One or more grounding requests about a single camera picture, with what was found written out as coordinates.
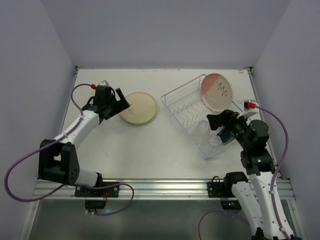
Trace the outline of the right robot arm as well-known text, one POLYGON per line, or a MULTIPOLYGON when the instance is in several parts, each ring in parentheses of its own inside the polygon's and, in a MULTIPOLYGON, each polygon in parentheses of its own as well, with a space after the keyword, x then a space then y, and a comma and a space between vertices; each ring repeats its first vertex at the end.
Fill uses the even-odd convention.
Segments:
POLYGON ((232 110, 209 114, 212 130, 231 133, 242 147, 240 160, 245 172, 230 172, 224 187, 239 202, 250 226, 253 240, 295 240, 278 193, 278 168, 267 150, 269 126, 262 120, 247 122, 247 117, 232 110))

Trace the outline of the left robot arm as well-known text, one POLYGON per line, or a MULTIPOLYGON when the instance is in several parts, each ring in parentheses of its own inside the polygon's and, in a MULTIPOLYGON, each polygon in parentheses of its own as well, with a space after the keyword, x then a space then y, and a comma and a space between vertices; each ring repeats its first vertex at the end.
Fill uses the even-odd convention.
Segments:
POLYGON ((45 139, 39 148, 38 178, 75 187, 100 188, 102 175, 99 172, 80 168, 77 149, 103 121, 128 109, 120 88, 109 85, 90 85, 94 96, 80 107, 79 116, 60 135, 52 140, 45 139))

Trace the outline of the cream plate orange patch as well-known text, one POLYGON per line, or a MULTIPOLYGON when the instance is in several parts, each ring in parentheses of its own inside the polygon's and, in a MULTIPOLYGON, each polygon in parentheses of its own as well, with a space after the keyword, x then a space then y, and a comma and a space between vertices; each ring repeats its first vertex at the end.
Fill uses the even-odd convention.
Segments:
POLYGON ((214 112, 223 112, 233 102, 233 89, 230 82, 221 74, 211 73, 204 77, 200 95, 205 106, 214 112))

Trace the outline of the cream plate yellow patch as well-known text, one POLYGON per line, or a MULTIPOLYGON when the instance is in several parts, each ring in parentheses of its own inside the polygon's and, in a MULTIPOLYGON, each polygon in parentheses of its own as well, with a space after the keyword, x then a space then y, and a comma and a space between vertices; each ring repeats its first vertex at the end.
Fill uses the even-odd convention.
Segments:
POLYGON ((129 120, 124 119, 124 122, 129 125, 132 125, 132 126, 144 126, 144 125, 150 124, 153 120, 154 119, 129 121, 129 120))

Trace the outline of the cream plate green patch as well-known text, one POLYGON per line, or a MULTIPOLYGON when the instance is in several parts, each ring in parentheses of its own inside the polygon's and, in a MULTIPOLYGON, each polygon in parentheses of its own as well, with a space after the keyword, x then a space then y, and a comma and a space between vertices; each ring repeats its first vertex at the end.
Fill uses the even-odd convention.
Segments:
POLYGON ((133 111, 125 111, 124 113, 121 113, 120 116, 124 120, 128 121, 139 121, 139 120, 150 120, 153 119, 156 116, 157 112, 133 112, 133 111))

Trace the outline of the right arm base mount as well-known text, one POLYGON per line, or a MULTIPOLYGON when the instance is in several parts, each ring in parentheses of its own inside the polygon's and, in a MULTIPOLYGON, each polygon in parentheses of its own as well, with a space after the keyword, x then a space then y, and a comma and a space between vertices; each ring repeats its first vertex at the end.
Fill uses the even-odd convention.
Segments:
POLYGON ((242 209, 236 197, 225 187, 224 181, 217 175, 207 182, 209 198, 219 198, 220 205, 225 211, 240 211, 242 209))

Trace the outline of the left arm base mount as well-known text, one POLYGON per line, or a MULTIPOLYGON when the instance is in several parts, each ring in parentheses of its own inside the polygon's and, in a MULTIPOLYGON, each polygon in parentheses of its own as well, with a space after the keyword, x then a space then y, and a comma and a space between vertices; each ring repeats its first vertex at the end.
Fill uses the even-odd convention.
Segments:
POLYGON ((108 198, 117 198, 119 196, 118 185, 109 187, 114 184, 118 184, 118 182, 103 181, 98 185, 102 189, 78 186, 75 189, 74 196, 76 198, 84 198, 84 208, 88 212, 99 213, 106 207, 108 198))

